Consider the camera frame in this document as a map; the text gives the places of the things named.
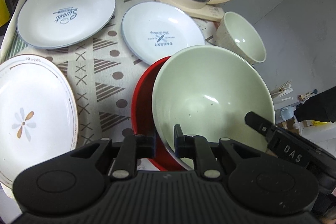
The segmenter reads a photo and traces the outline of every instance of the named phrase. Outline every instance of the logo on plate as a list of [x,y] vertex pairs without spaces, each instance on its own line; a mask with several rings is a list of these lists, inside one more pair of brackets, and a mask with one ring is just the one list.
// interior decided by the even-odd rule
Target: logo on plate
[[53,13],[56,14],[55,22],[59,22],[60,24],[67,24],[70,22],[70,20],[73,20],[77,16],[77,9],[78,8],[73,7],[59,9],[57,12]]
[[150,32],[150,37],[148,40],[155,40],[154,47],[161,47],[161,46],[172,46],[172,40],[175,37],[169,35],[168,31],[159,31],[159,32]]

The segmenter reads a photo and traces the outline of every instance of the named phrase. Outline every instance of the plate with gold rim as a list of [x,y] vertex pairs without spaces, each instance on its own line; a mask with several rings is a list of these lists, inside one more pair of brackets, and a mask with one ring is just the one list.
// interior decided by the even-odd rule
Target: plate with gold rim
[[47,59],[15,56],[0,65],[0,182],[74,149],[78,112],[66,77]]

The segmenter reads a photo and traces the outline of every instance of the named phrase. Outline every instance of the silver screw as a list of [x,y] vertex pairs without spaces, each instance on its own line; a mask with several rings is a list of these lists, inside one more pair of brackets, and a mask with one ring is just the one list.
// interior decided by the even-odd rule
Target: silver screw
[[112,173],[112,176],[115,177],[116,179],[124,179],[129,176],[129,173],[126,170],[115,170]]
[[218,170],[209,169],[204,172],[204,176],[210,179],[216,179],[221,175]]

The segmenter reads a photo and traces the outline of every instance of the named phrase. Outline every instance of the oval plate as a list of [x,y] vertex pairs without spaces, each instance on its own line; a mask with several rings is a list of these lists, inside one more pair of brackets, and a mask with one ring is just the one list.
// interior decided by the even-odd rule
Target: oval plate
[[112,18],[116,0],[27,0],[17,32],[37,48],[60,48],[83,41]]
[[190,16],[162,2],[134,5],[125,13],[121,30],[130,50],[149,65],[186,47],[205,44]]
[[37,55],[0,65],[0,181],[76,147],[78,113],[62,72]]

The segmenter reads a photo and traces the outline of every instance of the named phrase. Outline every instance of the brown dot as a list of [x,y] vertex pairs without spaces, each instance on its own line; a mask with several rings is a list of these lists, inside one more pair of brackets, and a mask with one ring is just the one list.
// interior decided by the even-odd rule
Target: brown dot
[[124,108],[128,105],[127,101],[125,99],[120,99],[116,102],[117,107]]
[[109,31],[107,34],[111,37],[115,37],[117,35],[117,32],[116,31]]
[[131,128],[125,128],[123,131],[122,131],[122,135],[124,136],[124,137],[126,137],[126,136],[129,136],[129,135],[133,135],[134,133],[133,133],[133,129],[131,129]]
[[110,55],[113,56],[113,57],[119,56],[119,54],[120,54],[120,52],[117,51],[117,50],[110,51]]
[[115,79],[115,80],[120,80],[121,78],[124,77],[124,74],[121,72],[121,71],[116,71],[112,74],[112,77]]

